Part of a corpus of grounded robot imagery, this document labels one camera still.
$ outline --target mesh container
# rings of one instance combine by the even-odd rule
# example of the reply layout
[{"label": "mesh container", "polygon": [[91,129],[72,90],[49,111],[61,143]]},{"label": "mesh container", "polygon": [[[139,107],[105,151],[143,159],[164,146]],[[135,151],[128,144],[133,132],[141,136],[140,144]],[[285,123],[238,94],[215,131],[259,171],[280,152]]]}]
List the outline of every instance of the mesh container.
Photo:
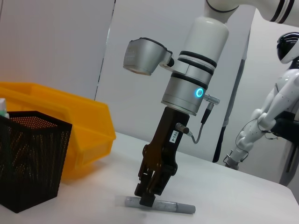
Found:
[{"label": "mesh container", "polygon": [[45,114],[0,116],[0,204],[15,213],[57,196],[72,125]]}]

